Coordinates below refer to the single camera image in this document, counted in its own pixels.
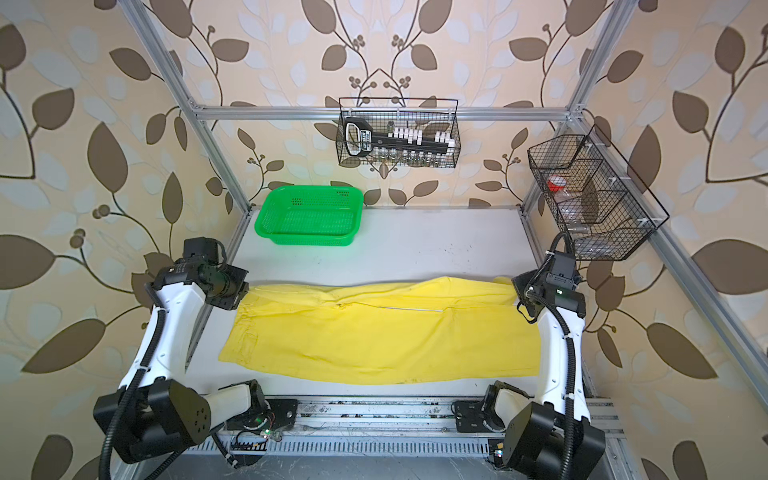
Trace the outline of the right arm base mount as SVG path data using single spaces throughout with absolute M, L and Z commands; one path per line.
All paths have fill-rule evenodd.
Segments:
M 488 422 L 483 400 L 456 400 L 451 405 L 458 433 L 492 433 L 496 429 Z

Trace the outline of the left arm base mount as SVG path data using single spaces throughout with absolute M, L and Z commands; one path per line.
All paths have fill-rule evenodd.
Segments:
M 257 405 L 249 408 L 225 422 L 229 431 L 291 428 L 298 418 L 299 401 L 295 398 L 271 398 L 265 402 L 265 407 Z

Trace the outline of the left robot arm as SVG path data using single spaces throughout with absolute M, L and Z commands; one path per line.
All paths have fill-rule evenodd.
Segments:
M 148 330 L 117 391 L 99 397 L 93 409 L 105 434 L 99 478 L 110 478 L 114 455 L 127 464 L 179 456 L 226 421 L 267 410 L 255 380 L 206 395 L 182 382 L 198 314 L 206 306 L 235 310 L 248 291 L 246 274 L 228 264 L 220 241 L 197 237 L 186 240 L 182 257 L 145 284 Z

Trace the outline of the yellow trousers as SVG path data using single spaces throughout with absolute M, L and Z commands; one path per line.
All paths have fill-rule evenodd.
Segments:
M 350 385 L 535 377 L 539 332 L 516 304 L 504 279 L 260 285 L 241 301 L 219 359 Z

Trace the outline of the green plastic basket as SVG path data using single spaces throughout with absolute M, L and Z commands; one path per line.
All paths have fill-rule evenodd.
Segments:
M 265 199 L 254 230 L 277 245 L 345 247 L 360 229 L 363 206 L 354 187 L 283 186 Z

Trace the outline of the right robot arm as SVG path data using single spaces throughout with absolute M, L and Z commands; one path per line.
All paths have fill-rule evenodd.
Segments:
M 483 403 L 484 425 L 504 439 L 493 466 L 530 479 L 586 479 L 605 452 L 584 393 L 581 344 L 586 301 L 573 255 L 552 249 L 535 271 L 514 278 L 518 305 L 540 338 L 536 392 L 496 382 Z

